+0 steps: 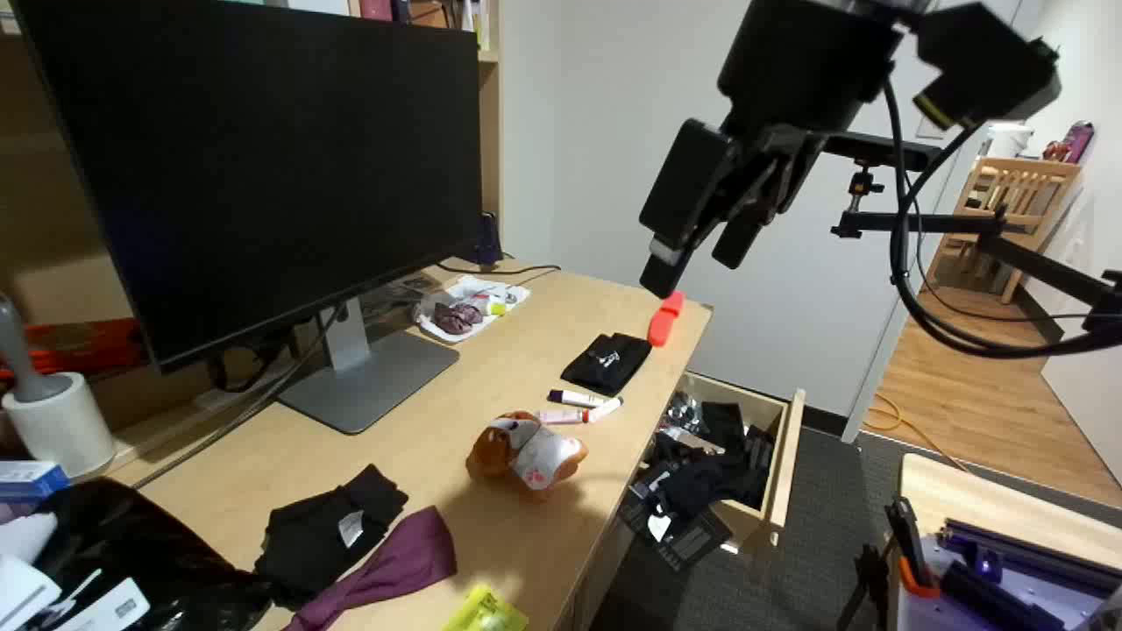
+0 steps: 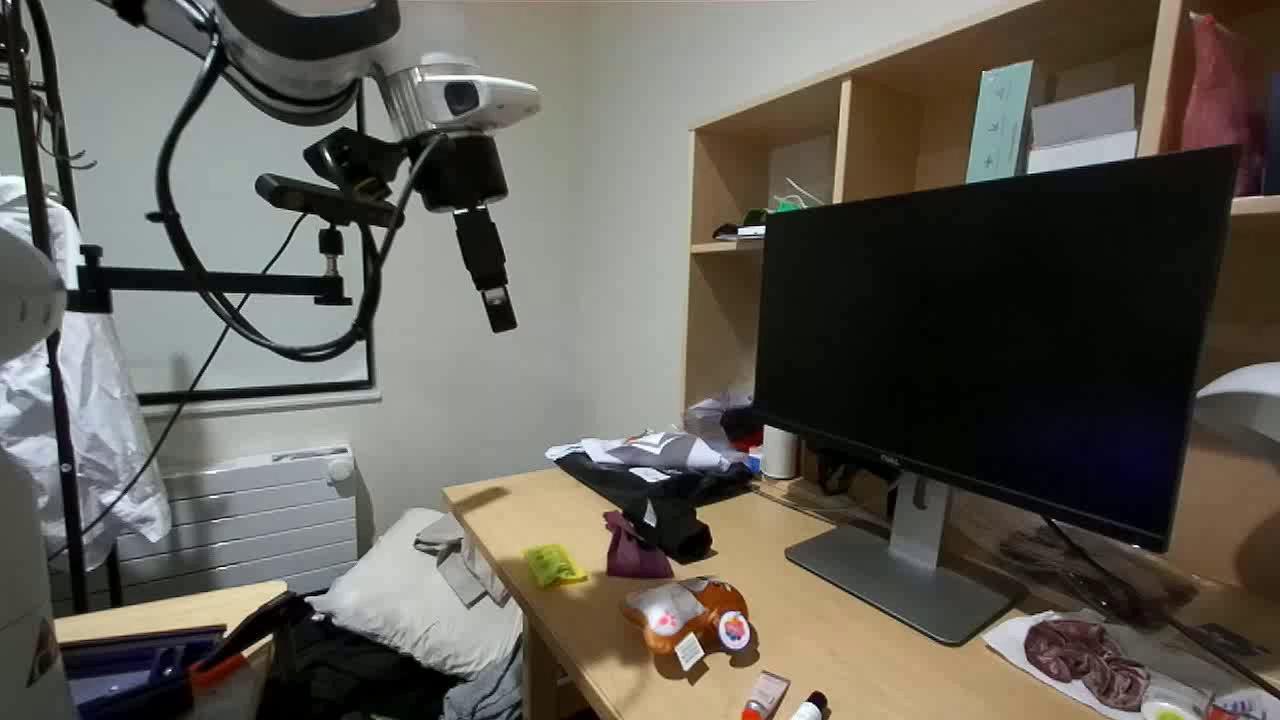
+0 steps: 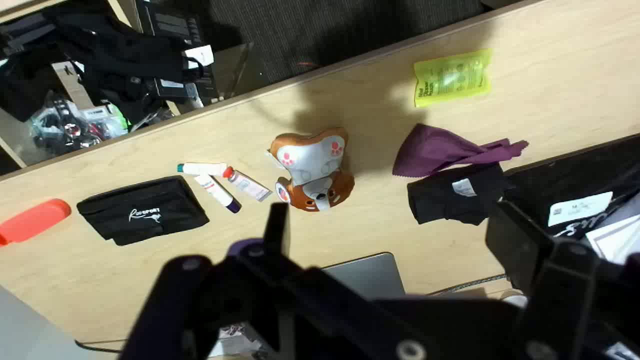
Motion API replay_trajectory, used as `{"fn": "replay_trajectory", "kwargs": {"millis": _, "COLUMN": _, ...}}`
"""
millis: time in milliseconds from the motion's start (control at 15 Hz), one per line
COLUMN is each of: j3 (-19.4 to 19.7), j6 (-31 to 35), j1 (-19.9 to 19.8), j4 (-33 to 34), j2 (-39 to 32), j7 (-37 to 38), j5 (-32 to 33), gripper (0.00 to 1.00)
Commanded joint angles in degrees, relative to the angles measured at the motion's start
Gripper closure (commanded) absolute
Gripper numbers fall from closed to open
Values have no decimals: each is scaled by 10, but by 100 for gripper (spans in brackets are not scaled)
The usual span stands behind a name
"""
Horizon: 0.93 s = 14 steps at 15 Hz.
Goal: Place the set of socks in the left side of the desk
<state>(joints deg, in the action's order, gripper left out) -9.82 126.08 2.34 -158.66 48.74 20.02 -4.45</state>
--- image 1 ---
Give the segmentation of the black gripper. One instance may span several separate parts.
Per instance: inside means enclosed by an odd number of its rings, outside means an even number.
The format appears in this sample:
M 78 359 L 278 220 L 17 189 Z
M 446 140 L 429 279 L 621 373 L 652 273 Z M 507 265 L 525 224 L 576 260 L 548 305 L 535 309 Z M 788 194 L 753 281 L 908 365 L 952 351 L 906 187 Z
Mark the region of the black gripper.
M 722 134 L 749 151 L 784 151 L 810 170 L 826 140 L 844 134 L 878 99 L 902 41 L 892 10 L 843 10 L 826 0 L 752 0 L 721 93 L 729 99 Z M 708 201 L 729 171 L 729 140 L 687 118 L 641 203 L 652 233 L 641 288 L 670 297 L 697 244 L 711 233 Z M 736 269 L 770 220 L 779 154 L 763 154 L 725 178 L 725 233 L 711 258 Z

